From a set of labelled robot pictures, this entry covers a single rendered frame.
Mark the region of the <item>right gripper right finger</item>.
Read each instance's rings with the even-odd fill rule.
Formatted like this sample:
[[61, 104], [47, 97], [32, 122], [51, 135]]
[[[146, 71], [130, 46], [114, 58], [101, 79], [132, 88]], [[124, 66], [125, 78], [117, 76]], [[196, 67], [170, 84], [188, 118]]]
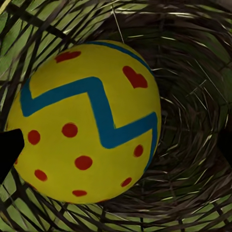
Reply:
[[232, 130], [221, 128], [217, 138], [217, 146], [232, 167]]

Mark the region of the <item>easter egg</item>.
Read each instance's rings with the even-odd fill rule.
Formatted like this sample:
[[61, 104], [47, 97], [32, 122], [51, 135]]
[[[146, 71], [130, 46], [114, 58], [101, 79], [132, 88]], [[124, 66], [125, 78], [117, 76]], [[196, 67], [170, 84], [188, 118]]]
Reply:
[[25, 146], [12, 168], [38, 193], [80, 205], [122, 196], [143, 177], [162, 132], [159, 86], [119, 41], [71, 45], [19, 90], [4, 132]]

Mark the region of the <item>wicker basket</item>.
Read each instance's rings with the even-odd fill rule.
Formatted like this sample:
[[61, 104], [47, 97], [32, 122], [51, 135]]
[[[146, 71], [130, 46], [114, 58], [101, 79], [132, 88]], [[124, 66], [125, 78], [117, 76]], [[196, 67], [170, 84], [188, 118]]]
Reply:
[[[53, 204], [52, 198], [49, 198], [50, 202], [48, 202], [40, 193], [38, 193], [37, 190], [30, 187], [26, 182], [24, 184], [21, 184], [19, 179], [19, 173], [17, 171], [14, 172], [15, 167], [11, 168], [10, 172], [12, 173], [12, 176], [14, 178], [14, 181], [16, 183], [17, 190], [13, 193], [13, 195], [9, 195], [8, 188], [7, 188], [7, 180], [4, 179], [4, 185], [7, 192], [7, 200], [5, 202], [0, 201], [0, 218], [1, 220], [6, 223], [10, 228], [12, 228], [15, 232], [26, 232], [19, 224], [17, 224], [9, 215], [7, 208], [12, 205], [20, 215], [24, 225], [26, 226], [28, 232], [30, 232], [30, 229], [25, 222], [24, 218], [38, 231], [38, 232], [54, 232], [54, 230], [59, 230], [59, 232], [67, 232], [64, 229], [60, 228], [58, 226], [58, 223], [60, 220], [64, 222], [69, 228], [71, 228], [74, 232], [94, 232], [91, 230], [86, 224], [84, 224], [78, 217], [75, 215], [78, 215], [82, 219], [88, 221], [89, 223], [95, 225], [98, 227], [97, 232], [123, 232], [119, 230], [114, 230], [108, 226], [105, 225], [105, 223], [112, 223], [116, 224], [120, 227], [123, 227], [127, 230], [132, 231], [132, 229], [127, 228], [124, 225], [138, 225], [141, 228], [141, 232], [144, 232], [144, 229], [150, 228], [150, 227], [164, 227], [163, 229], [159, 229], [153, 232], [171, 232], [176, 230], [181, 230], [181, 232], [185, 232], [185, 228], [200, 225], [203, 223], [208, 223], [205, 227], [200, 229], [197, 232], [232, 232], [232, 222], [228, 221], [228, 217], [232, 216], [232, 209], [229, 210], [226, 213], [223, 213], [223, 209], [225, 206], [232, 203], [232, 167], [229, 165], [219, 148], [217, 147], [217, 140], [218, 135], [221, 130], [221, 123], [220, 123], [220, 104], [216, 104], [216, 102], [213, 100], [211, 95], [208, 93], [204, 85], [207, 82], [210, 82], [217, 93], [220, 95], [220, 97], [224, 100], [224, 105], [228, 107], [227, 116], [223, 125], [224, 129], [232, 130], [232, 107], [231, 102], [227, 102], [225, 98], [221, 95], [217, 87], [214, 85], [214, 83], [211, 81], [214, 77], [219, 78], [221, 85], [224, 89], [224, 92], [226, 93], [227, 99], [229, 99], [227, 89], [225, 86], [225, 82], [223, 79], [223, 75], [221, 74], [223, 71], [227, 70], [228, 68], [232, 70], [232, 0], [130, 0], [130, 1], [123, 1], [123, 0], [110, 0], [110, 2], [105, 2], [101, 7], [96, 8], [100, 2], [105, 0], [88, 0], [87, 2], [80, 4], [77, 7], [74, 7], [79, 1], [81, 0], [62, 0], [59, 5], [55, 8], [53, 12], [48, 14], [47, 16], [43, 18], [38, 18], [38, 15], [42, 12], [42, 10], [48, 5], [54, 2], [55, 0], [44, 0], [41, 2], [41, 4], [37, 5], [35, 8], [33, 8], [31, 11], [34, 11], [38, 9], [38, 11], [35, 13], [35, 15], [32, 15], [30, 12], [27, 12], [26, 9], [31, 4], [32, 0], [25, 0], [23, 3], [16, 5], [12, 4], [13, 0], [0, 0], [0, 16], [4, 11], [8, 12], [8, 18], [6, 21], [6, 25], [3, 29], [3, 31], [0, 33], [0, 55], [2, 50], [2, 45], [4, 43], [4, 38], [6, 34], [10, 31], [10, 29], [14, 26], [14, 24], [18, 21], [18, 19], [22, 19], [22, 24], [20, 27], [20, 32], [13, 42], [13, 44], [10, 46], [8, 51], [4, 54], [3, 57], [11, 50], [14, 44], [18, 43], [19, 38], [23, 35], [23, 33], [28, 29], [28, 27], [32, 24], [33, 28], [31, 30], [31, 33], [28, 37], [26, 45], [20, 50], [20, 52], [12, 57], [11, 64], [7, 67], [6, 70], [2, 73], [0, 78], [4, 76], [5, 73], [8, 72], [8, 76], [6, 81], [0, 81], [0, 103], [1, 99], [4, 95], [4, 91], [6, 87], [8, 88], [8, 91], [5, 96], [4, 104], [2, 106], [2, 111], [0, 112], [0, 134], [4, 132], [5, 125], [7, 124], [7, 120], [9, 117], [9, 111], [12, 108], [14, 96], [17, 90], [18, 85], [21, 85], [20, 89], [24, 86], [24, 84], [28, 81], [30, 78], [30, 75], [35, 71], [38, 70], [38, 68], [45, 63], [45, 61], [49, 61], [49, 57], [53, 55], [53, 53], [57, 50], [59, 50], [58, 54], [60, 54], [62, 51], [67, 50], [70, 48], [70, 45], [77, 45], [77, 44], [84, 44], [88, 43], [89, 41], [96, 41], [96, 40], [102, 40], [107, 34], [111, 32], [121, 32], [125, 29], [158, 29], [157, 32], [150, 32], [140, 35], [133, 35], [128, 37], [121, 37], [121, 40], [119, 43], [124, 43], [126, 40], [132, 37], [140, 37], [144, 35], [149, 34], [158, 34], [158, 42], [150, 42], [150, 43], [143, 43], [143, 44], [136, 44], [131, 45], [130, 47], [132, 49], [137, 47], [142, 47], [146, 45], [155, 44], [157, 45], [157, 48], [151, 48], [151, 49], [145, 49], [145, 50], [136, 50], [141, 56], [143, 56], [144, 59], [147, 60], [149, 66], [155, 66], [153, 72], [154, 77], [156, 81], [167, 81], [171, 83], [171, 86], [168, 90], [159, 90], [159, 98], [161, 101], [161, 107], [163, 105], [167, 106], [169, 108], [168, 111], [161, 111], [161, 122], [162, 122], [162, 132], [161, 137], [159, 140], [158, 147], [155, 151], [155, 154], [152, 158], [152, 160], [159, 158], [159, 162], [150, 163], [148, 166], [148, 169], [150, 168], [158, 168], [162, 167], [163, 171], [161, 170], [154, 170], [154, 171], [148, 171], [146, 170], [144, 173], [153, 173], [152, 175], [145, 177], [145, 174], [143, 174], [143, 177], [141, 177], [139, 180], [143, 181], [143, 184], [136, 184], [133, 186], [142, 188], [142, 191], [137, 191], [135, 189], [128, 189], [124, 193], [122, 193], [122, 196], [116, 196], [113, 198], [110, 198], [106, 201], [101, 201], [95, 203], [97, 206], [99, 206], [102, 209], [102, 215], [97, 214], [96, 212], [91, 211], [90, 208], [84, 205], [75, 204], [80, 210], [84, 212], [87, 216], [80, 215], [76, 212], [72, 212], [67, 208], [69, 205], [68, 202], [62, 203], [58, 200], [55, 200], [60, 206], [61, 210], [58, 211], [56, 207]], [[60, 14], [63, 9], [66, 7], [72, 5], [73, 6], [63, 14]], [[90, 12], [85, 13], [83, 15], [83, 19], [79, 21], [78, 24], [68, 27], [73, 21], [78, 20], [78, 16], [82, 13], [82, 11], [91, 6], [95, 6], [91, 9]], [[121, 9], [122, 6], [125, 6], [126, 4], [146, 4], [146, 7], [144, 7], [141, 10], [131, 10], [131, 9]], [[194, 7], [188, 7], [188, 5], [193, 5]], [[209, 11], [201, 6], [200, 4], [206, 5], [208, 7], [212, 7], [215, 9], [219, 9], [219, 12], [216, 11]], [[105, 9], [107, 6], [112, 6], [110, 10], [104, 11], [103, 13], [100, 13]], [[70, 22], [65, 23], [61, 25], [60, 27], [56, 28], [56, 26], [63, 20], [63, 18], [75, 11], [81, 12], [76, 15]], [[91, 13], [95, 14], [88, 19], [88, 16]], [[108, 13], [108, 14], [107, 14]], [[82, 35], [82, 37], [78, 38], [78, 35], [83, 32], [83, 30], [90, 27], [91, 21], [93, 21], [95, 18], [107, 14], [106, 17], [97, 23], [97, 27], [89, 34], [88, 37]], [[206, 17], [207, 16], [207, 17]], [[51, 25], [51, 23], [55, 20], [59, 19], [57, 23], [54, 24], [54, 26]], [[22, 25], [24, 21], [27, 22], [27, 25], [24, 29], [22, 29]], [[38, 30], [33, 34], [34, 28], [37, 27]], [[192, 46], [192, 49], [190, 51], [182, 50], [179, 48], [175, 48], [168, 45], [163, 45], [160, 43], [162, 39], [162, 33], [163, 32], [169, 32], [170, 34], [175, 35], [179, 40], [171, 39], [176, 42], [181, 42], [184, 44], [190, 44]], [[206, 45], [201, 43], [199, 39], [206, 40], [211, 45], [213, 45], [216, 49], [221, 51], [224, 55], [227, 56], [227, 54], [207, 35], [203, 34], [202, 32], [207, 32], [212, 35], [214, 35], [215, 38], [221, 43], [221, 45], [225, 48], [225, 50], [228, 52], [228, 58], [229, 62], [225, 63], [220, 57], [218, 57], [214, 52], [212, 52]], [[45, 34], [44, 34], [45, 33]], [[44, 41], [44, 39], [49, 35], [53, 34], [55, 35], [55, 38], [47, 44], [43, 51], [37, 56], [37, 52], [39, 49], [40, 44]], [[45, 58], [43, 58], [42, 61], [39, 61], [37, 64], [37, 67], [32, 69], [32, 66], [35, 62], [41, 59], [43, 53], [57, 40], [58, 38], [62, 38], [62, 41], [58, 43], [57, 46], [52, 48], [52, 50], [49, 52]], [[28, 54], [28, 48], [34, 43], [34, 50], [31, 52], [31, 59], [29, 62], [28, 69], [25, 71], [24, 74], [22, 74], [24, 64], [27, 60], [27, 54]], [[197, 49], [201, 54], [203, 54], [207, 59], [209, 59], [214, 65], [216, 65], [219, 70], [216, 70], [211, 65], [209, 65], [204, 59], [202, 59], [197, 54], [194, 54], [192, 51], [194, 49]], [[168, 55], [174, 55], [174, 56], [181, 56], [186, 57], [185, 60], [181, 60], [178, 58], [170, 57]], [[159, 58], [166, 57], [172, 61], [168, 62]], [[199, 62], [201, 65], [203, 65], [206, 69], [208, 69], [212, 75], [204, 76], [201, 74], [195, 67], [193, 67], [189, 62], [188, 59], [193, 58], [197, 62]], [[11, 79], [9, 79], [11, 68], [14, 65], [14, 63], [19, 59], [19, 62], [17, 64], [16, 70], [14, 72], [14, 75]], [[221, 63], [223, 67], [219, 67], [212, 59], [216, 60], [217, 62]], [[166, 75], [157, 75], [157, 65], [165, 66], [165, 70], [168, 70], [172, 73], [176, 74], [176, 77], [174, 76], [166, 76]], [[195, 77], [199, 80], [198, 77], [196, 77], [192, 72], [197, 74], [198, 76], [205, 79], [204, 82], [199, 81], [199, 85], [194, 82], [190, 77], [187, 75], [190, 75], [192, 77]], [[188, 82], [193, 84], [196, 88], [192, 89], [192, 87], [183, 81], [178, 76], [184, 77]], [[182, 83], [184, 85], [189, 86], [189, 88], [192, 90], [191, 93], [188, 93], [185, 89], [183, 89], [178, 83]], [[167, 88], [166, 86], [160, 85], [157, 83], [159, 87]], [[178, 101], [177, 98], [174, 97], [174, 95], [170, 92], [173, 85], [183, 89], [187, 96], [185, 96], [182, 92], [178, 91], [178, 93], [183, 97], [183, 101], [186, 100], [188, 103], [188, 109], [191, 116], [191, 126], [188, 128], [189, 131], [189, 138], [188, 138], [188, 145], [186, 148], [180, 151], [181, 145], [179, 144], [181, 134], [185, 130], [184, 129], [184, 121], [183, 118], [187, 120], [188, 122], [188, 115], [186, 108], [182, 105], [181, 101]], [[201, 99], [197, 96], [196, 91], [200, 90], [202, 92], [203, 102]], [[205, 119], [202, 122], [201, 117], [201, 111], [193, 97], [192, 94], [195, 94], [198, 100], [202, 103], [204, 106], [204, 111], [206, 113]], [[191, 97], [194, 101], [196, 110], [194, 107], [192, 107], [191, 103], [188, 101], [188, 98]], [[173, 112], [173, 109], [176, 108], [177, 112], [179, 113], [179, 117], [175, 115]], [[174, 118], [169, 114], [169, 112], [172, 111]], [[163, 116], [165, 116], [165, 123], [163, 123]], [[197, 135], [192, 143], [192, 137], [194, 132], [194, 126], [196, 117], [198, 116], [198, 122], [199, 122], [199, 129], [197, 132]], [[178, 120], [181, 120], [181, 127], [179, 128]], [[171, 127], [170, 123], [172, 121], [176, 121], [177, 127]], [[208, 122], [208, 135], [203, 143], [201, 145], [204, 129], [206, 126], [206, 122]], [[160, 147], [163, 143], [163, 138], [165, 136], [165, 133], [167, 130], [175, 130], [176, 134], [174, 134], [174, 137], [172, 139], [172, 143], [169, 146]], [[173, 144], [174, 139], [177, 134], [179, 134], [179, 141]], [[216, 139], [209, 151], [207, 153], [213, 134], [216, 133]], [[191, 152], [191, 150], [194, 148], [197, 140], [198, 142], [198, 148], [195, 153], [188, 156]], [[201, 150], [203, 149], [204, 145], [208, 141], [207, 147], [205, 151], [203, 152], [203, 157], [199, 159], [198, 161], [194, 162], [198, 155], [200, 154]], [[184, 155], [180, 160], [177, 158], [179, 155], [185, 153], [188, 151], [186, 155]], [[165, 158], [165, 155], [167, 156]], [[177, 159], [177, 162], [171, 162], [173, 159]], [[189, 160], [189, 162], [186, 165], [183, 165], [183, 162]], [[183, 172], [187, 171], [197, 163], [198, 166], [193, 171], [193, 174], [190, 174], [191, 176], [188, 178], [180, 178], [173, 180], [174, 178], [181, 175]], [[166, 166], [174, 166], [170, 170], [167, 169]], [[220, 171], [224, 170], [225, 173], [212, 180], [211, 179]], [[190, 178], [194, 178], [197, 174], [200, 174], [203, 172], [201, 177], [196, 180], [195, 184], [191, 185], [182, 185], [185, 181], [189, 180]], [[174, 176], [169, 177], [169, 174], [174, 174]], [[166, 175], [165, 179], [159, 179], [156, 178], [158, 176]], [[205, 179], [208, 179], [208, 181], [205, 183], [205, 185], [201, 186], [201, 182]], [[156, 183], [147, 183], [145, 184], [144, 181], [150, 179], [150, 180], [157, 180]], [[200, 188], [193, 191], [188, 192], [180, 195], [174, 195], [174, 190], [186, 188], [190, 186], [194, 186], [196, 184], [199, 184]], [[26, 189], [30, 188], [34, 196], [37, 198], [38, 202], [40, 203], [42, 209], [45, 211], [45, 213], [35, 204], [33, 203], [27, 193]], [[144, 196], [155, 194], [155, 193], [162, 193], [162, 192], [171, 192], [170, 197], [159, 197], [159, 198], [149, 198], [145, 199]], [[140, 199], [137, 199], [135, 197], [129, 196], [127, 194], [137, 195], [141, 196]], [[231, 196], [225, 200], [224, 202], [217, 204], [217, 200], [231, 194]], [[43, 230], [39, 228], [33, 221], [31, 221], [27, 216], [25, 216], [20, 210], [17, 209], [15, 205], [15, 200], [17, 198], [22, 199], [29, 207], [29, 209], [34, 214], [35, 218], [38, 220], [40, 225], [42, 226]], [[173, 202], [163, 202], [163, 200], [167, 199], [173, 199]], [[125, 202], [122, 200], [133, 200], [133, 202]], [[47, 213], [43, 203], [48, 207], [48, 209], [56, 216], [54, 221], [51, 220], [49, 214]], [[214, 207], [210, 209], [208, 212], [200, 212], [197, 213], [202, 208], [206, 207], [209, 204], [213, 204]], [[64, 212], [67, 212], [76, 222], [72, 223], [68, 221], [64, 216]], [[97, 218], [99, 218], [99, 221], [94, 220], [88, 212], [94, 214]], [[218, 212], [219, 217], [214, 220], [207, 220], [207, 221], [200, 221], [202, 218], [210, 215], [211, 213]], [[124, 220], [111, 220], [105, 217], [106, 213], [111, 215], [116, 215]], [[44, 225], [38, 216], [40, 215], [43, 219], [45, 219], [51, 226], [46, 231], [44, 228]], [[198, 218], [193, 223], [183, 224], [182, 221], [186, 218], [195, 217], [198, 215], [202, 215], [200, 218]], [[124, 217], [133, 217], [133, 218], [140, 218], [140, 222], [138, 221], [131, 221], [129, 219], [123, 218]], [[143, 219], [156, 219], [154, 222], [145, 223]], [[165, 226], [163, 224], [170, 223], [173, 221], [177, 221], [178, 225], [174, 226]], [[220, 222], [225, 222], [225, 226], [220, 228], [214, 228], [212, 227], [216, 226]], [[2, 232], [2, 230], [0, 230]]]

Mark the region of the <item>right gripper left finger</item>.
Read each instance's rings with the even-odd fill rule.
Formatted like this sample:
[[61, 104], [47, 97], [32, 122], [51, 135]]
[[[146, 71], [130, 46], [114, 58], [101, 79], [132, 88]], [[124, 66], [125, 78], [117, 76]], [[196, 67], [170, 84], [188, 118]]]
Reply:
[[0, 185], [25, 146], [21, 129], [0, 134]]

